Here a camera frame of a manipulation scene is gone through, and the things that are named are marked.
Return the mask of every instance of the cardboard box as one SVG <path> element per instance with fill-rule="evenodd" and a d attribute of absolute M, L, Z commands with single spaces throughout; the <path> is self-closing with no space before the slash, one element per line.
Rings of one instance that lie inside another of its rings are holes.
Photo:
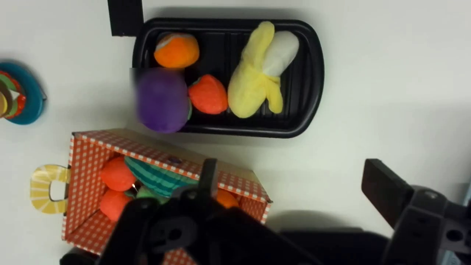
<path fill-rule="evenodd" d="M 63 240 L 87 252 L 101 255 L 115 228 L 98 209 L 104 185 L 98 171 L 116 153 L 151 163 L 178 175 L 198 179 L 201 154 L 156 143 L 128 129 L 73 132 L 70 140 L 67 206 Z M 271 199 L 251 169 L 218 160 L 218 188 L 234 193 L 240 207 L 265 222 Z M 193 263 L 182 250 L 166 253 L 165 263 Z"/>

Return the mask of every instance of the orange toy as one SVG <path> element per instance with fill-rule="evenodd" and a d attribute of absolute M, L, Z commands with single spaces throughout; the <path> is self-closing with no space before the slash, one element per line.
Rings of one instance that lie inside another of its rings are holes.
<path fill-rule="evenodd" d="M 106 190 L 98 209 L 106 215 L 112 222 L 117 222 L 123 207 L 131 202 L 123 193 L 117 193 L 113 190 Z"/>
<path fill-rule="evenodd" d="M 223 207 L 238 207 L 235 196 L 225 190 L 218 190 L 216 202 Z"/>
<path fill-rule="evenodd" d="M 193 106 L 201 113 L 219 115 L 226 110 L 228 100 L 223 85 L 212 75 L 203 75 L 190 88 Z"/>
<path fill-rule="evenodd" d="M 126 191 L 135 182 L 132 172 L 123 162 L 123 156 L 107 160 L 100 171 L 100 178 L 106 187 L 115 191 Z"/>
<path fill-rule="evenodd" d="M 200 48 L 190 34 L 169 34 L 157 43 L 153 57 L 163 68 L 182 69 L 196 63 Z"/>

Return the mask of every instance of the white background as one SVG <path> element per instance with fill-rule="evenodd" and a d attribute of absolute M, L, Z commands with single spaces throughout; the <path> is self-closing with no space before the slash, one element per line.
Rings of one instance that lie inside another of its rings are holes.
<path fill-rule="evenodd" d="M 144 6 L 147 19 L 296 18 L 316 29 L 325 93 L 304 134 L 165 138 L 253 168 L 275 200 L 274 227 L 354 225 L 388 235 L 360 193 L 365 157 L 379 157 L 409 182 L 453 200 L 463 194 L 471 175 L 469 1 L 147 0 Z M 66 165 L 72 131 L 128 124 L 132 45 L 134 38 L 110 37 L 104 0 L 1 3 L 0 59 L 26 63 L 48 96 L 34 125 L 0 121 L 3 263 L 57 263 L 67 250 L 62 218 L 32 209 L 29 177 L 42 163 Z"/>

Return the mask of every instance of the plastic toy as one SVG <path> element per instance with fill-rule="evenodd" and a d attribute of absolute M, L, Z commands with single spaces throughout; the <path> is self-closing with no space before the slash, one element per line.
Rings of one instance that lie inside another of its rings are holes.
<path fill-rule="evenodd" d="M 135 160 L 132 157 L 125 157 L 125 162 L 135 178 L 143 182 L 143 185 L 166 199 L 170 197 L 175 190 L 196 184 L 194 179 L 163 171 L 157 166 Z"/>
<path fill-rule="evenodd" d="M 117 222 L 123 207 L 131 202 L 131 197 L 125 196 L 123 193 L 117 193 L 113 190 L 106 190 L 98 209 L 103 215 L 106 215 L 112 222 Z"/>
<path fill-rule="evenodd" d="M 229 107 L 238 118 L 254 115 L 265 98 L 272 113 L 282 112 L 279 73 L 294 59 L 299 43 L 293 34 L 287 32 L 274 37 L 274 23 L 262 22 L 250 34 L 248 43 L 241 51 L 241 60 L 228 88 Z"/>
<path fill-rule="evenodd" d="M 188 94 L 193 106 L 207 115 L 219 115 L 226 110 L 226 93 L 219 79 L 203 75 L 190 88 Z"/>
<path fill-rule="evenodd" d="M 235 196 L 225 190 L 218 190 L 216 193 L 216 202 L 222 204 L 223 207 L 238 207 L 238 202 Z"/>
<path fill-rule="evenodd" d="M 69 169 L 59 165 L 42 165 L 32 172 L 29 199 L 35 209 L 44 213 L 63 213 L 66 200 L 53 200 L 50 188 L 53 181 L 69 182 Z"/>
<path fill-rule="evenodd" d="M 135 182 L 132 172 L 123 162 L 123 156 L 107 160 L 100 171 L 100 178 L 106 187 L 115 191 L 126 191 Z"/>
<path fill-rule="evenodd" d="M 279 76 L 294 60 L 299 50 L 299 40 L 290 31 L 278 31 L 269 44 L 265 60 L 263 73 L 268 76 Z"/>
<path fill-rule="evenodd" d="M 147 71 L 137 84 L 137 116 L 150 129 L 169 134 L 181 129 L 190 113 L 182 76 L 169 69 Z"/>
<path fill-rule="evenodd" d="M 0 62 L 0 118 L 19 125 L 32 124 L 44 109 L 45 96 L 22 66 Z"/>
<path fill-rule="evenodd" d="M 200 48 L 190 34 L 168 34 L 157 43 L 153 56 L 163 68 L 182 69 L 196 63 Z"/>
<path fill-rule="evenodd" d="M 160 204 L 166 203 L 166 197 L 163 196 L 159 196 L 156 193 L 153 193 L 151 190 L 148 190 L 145 185 L 143 185 L 138 193 L 137 193 L 137 199 L 140 197 L 151 197 L 151 199 L 156 199 Z"/>

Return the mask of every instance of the purple toy fruit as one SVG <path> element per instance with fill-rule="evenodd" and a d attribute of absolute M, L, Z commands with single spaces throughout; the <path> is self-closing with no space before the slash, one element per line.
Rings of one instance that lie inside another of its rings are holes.
<path fill-rule="evenodd" d="M 179 131 L 190 110 L 187 84 L 169 69 L 147 71 L 137 82 L 137 116 L 156 132 Z"/>

